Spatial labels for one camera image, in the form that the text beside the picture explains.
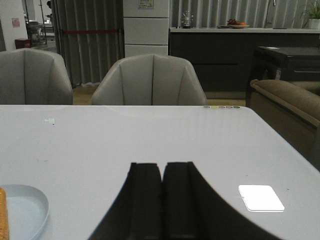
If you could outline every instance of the faucet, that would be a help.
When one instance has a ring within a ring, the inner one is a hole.
[[[272,24],[272,22],[268,22],[268,15],[269,15],[269,6],[270,6],[271,0],[268,2],[268,7],[266,9],[266,15],[265,15],[265,20],[264,20],[264,28],[267,28],[268,24]],[[272,5],[275,7],[276,6],[276,0],[272,0]]]

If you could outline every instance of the white table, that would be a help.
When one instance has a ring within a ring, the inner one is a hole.
[[[157,163],[163,174],[167,162],[188,161],[264,229],[320,239],[320,173],[248,108],[0,106],[0,185],[46,194],[42,240],[86,240],[131,162]],[[284,212],[248,211],[239,185],[272,186]]]

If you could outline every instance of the white refrigerator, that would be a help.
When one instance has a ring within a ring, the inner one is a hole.
[[[125,57],[168,55],[170,0],[123,0]]]

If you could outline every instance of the potted plant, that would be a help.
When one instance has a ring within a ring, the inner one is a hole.
[[[310,29],[320,29],[320,0],[308,0],[302,14],[307,17],[305,25],[309,23]]]

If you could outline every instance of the kitchen cabinet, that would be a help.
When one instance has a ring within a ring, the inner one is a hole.
[[[170,28],[169,55],[189,60],[209,98],[245,98],[254,50],[319,47],[320,30]]]

